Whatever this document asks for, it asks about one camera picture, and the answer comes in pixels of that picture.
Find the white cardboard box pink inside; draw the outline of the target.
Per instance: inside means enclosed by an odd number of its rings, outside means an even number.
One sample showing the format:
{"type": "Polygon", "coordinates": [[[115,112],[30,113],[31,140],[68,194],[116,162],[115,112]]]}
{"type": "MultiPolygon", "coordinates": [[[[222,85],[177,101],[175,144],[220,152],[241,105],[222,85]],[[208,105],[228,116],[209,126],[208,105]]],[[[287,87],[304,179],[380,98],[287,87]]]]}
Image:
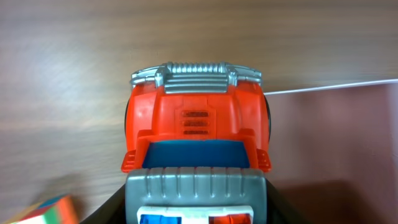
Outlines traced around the white cardboard box pink inside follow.
{"type": "Polygon", "coordinates": [[[397,81],[267,95],[270,182],[311,223],[397,222],[397,81]]]}

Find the colourful puzzle cube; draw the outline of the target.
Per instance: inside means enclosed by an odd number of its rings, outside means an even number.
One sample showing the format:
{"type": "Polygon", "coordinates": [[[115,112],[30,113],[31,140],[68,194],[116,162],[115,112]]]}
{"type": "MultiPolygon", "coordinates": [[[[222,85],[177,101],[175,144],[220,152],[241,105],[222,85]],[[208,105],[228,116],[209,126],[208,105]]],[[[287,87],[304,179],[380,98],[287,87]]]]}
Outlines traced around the colourful puzzle cube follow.
{"type": "Polygon", "coordinates": [[[35,203],[12,218],[6,224],[79,224],[72,198],[59,195],[35,203]]]}

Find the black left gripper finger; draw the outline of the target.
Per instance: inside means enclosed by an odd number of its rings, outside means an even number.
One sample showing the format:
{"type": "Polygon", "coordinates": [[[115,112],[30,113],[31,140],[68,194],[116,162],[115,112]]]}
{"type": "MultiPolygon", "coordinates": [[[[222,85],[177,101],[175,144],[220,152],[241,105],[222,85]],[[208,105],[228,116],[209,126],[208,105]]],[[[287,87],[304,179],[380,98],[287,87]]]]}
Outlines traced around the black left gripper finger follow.
{"type": "Polygon", "coordinates": [[[122,185],[81,224],[126,224],[125,185],[122,185]]]}

